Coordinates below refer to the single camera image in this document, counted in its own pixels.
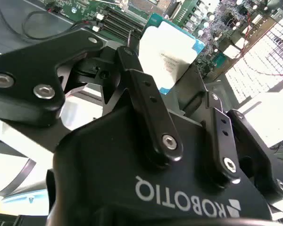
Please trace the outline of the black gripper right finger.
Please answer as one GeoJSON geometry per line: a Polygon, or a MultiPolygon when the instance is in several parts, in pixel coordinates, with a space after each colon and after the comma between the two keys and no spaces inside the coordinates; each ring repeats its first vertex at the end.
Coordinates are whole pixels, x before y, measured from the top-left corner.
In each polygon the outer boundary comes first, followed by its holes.
{"type": "Polygon", "coordinates": [[[197,120],[206,132],[201,195],[208,202],[283,202],[283,166],[239,111],[223,112],[215,93],[197,74],[197,120]]]}

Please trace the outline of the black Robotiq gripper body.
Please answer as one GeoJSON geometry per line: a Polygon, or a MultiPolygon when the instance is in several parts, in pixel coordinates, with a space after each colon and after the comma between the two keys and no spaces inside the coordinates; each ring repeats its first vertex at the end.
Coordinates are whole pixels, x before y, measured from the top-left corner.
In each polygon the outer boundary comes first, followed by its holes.
{"type": "Polygon", "coordinates": [[[59,145],[53,158],[54,205],[49,226],[245,226],[267,225],[280,202],[208,202],[210,181],[203,151],[205,129],[171,116],[183,157],[164,168],[151,163],[133,141],[106,148],[59,145]]]}

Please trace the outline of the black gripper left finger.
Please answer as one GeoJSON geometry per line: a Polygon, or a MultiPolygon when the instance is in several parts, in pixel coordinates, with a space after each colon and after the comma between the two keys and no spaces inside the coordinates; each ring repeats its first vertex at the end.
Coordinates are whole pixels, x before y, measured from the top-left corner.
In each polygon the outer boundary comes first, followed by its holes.
{"type": "Polygon", "coordinates": [[[76,31],[0,55],[0,141],[45,167],[59,145],[106,148],[133,141],[164,168],[183,157],[183,143],[152,76],[129,46],[104,46],[76,31]],[[100,86],[103,116],[74,131],[62,123],[66,97],[100,86]]]}

